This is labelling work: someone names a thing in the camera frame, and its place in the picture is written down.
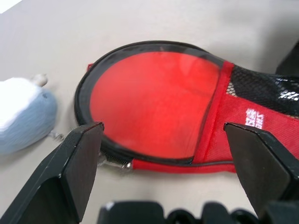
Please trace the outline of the person's bare hand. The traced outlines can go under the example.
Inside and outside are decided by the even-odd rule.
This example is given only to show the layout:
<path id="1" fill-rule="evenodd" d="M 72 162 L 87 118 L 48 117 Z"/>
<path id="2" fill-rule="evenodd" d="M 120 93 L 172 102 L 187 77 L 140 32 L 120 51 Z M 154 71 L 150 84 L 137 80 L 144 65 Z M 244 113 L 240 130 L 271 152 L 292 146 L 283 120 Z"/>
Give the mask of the person's bare hand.
<path id="1" fill-rule="evenodd" d="M 48 83 L 48 77 L 47 74 L 36 74 L 30 81 L 37 86 L 43 87 Z"/>

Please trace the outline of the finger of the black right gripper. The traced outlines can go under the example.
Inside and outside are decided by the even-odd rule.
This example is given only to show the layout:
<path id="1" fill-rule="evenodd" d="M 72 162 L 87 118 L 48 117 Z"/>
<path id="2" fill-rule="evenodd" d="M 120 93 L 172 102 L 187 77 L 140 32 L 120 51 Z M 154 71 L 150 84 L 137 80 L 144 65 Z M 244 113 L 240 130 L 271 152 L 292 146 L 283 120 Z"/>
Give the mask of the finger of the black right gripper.
<path id="1" fill-rule="evenodd" d="M 283 58 L 276 68 L 276 73 L 284 76 L 299 75 L 299 43 L 297 42 L 291 51 Z"/>

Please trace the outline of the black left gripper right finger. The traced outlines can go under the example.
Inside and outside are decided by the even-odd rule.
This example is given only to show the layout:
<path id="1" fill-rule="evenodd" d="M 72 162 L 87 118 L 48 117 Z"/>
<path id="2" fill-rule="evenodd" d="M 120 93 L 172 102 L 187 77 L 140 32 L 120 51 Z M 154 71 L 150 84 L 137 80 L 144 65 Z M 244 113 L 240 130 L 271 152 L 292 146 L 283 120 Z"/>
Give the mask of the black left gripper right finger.
<path id="1" fill-rule="evenodd" d="M 299 160 L 268 131 L 224 125 L 239 181 L 254 211 L 268 203 L 299 199 Z"/>

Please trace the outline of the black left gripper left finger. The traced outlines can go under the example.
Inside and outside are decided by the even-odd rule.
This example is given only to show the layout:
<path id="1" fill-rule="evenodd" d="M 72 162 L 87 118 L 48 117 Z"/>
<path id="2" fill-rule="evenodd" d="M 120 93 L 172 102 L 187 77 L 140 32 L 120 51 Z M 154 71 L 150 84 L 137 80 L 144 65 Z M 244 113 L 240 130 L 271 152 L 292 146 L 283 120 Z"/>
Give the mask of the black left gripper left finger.
<path id="1" fill-rule="evenodd" d="M 37 166 L 2 224 L 79 224 L 93 188 L 104 124 L 79 126 Z"/>

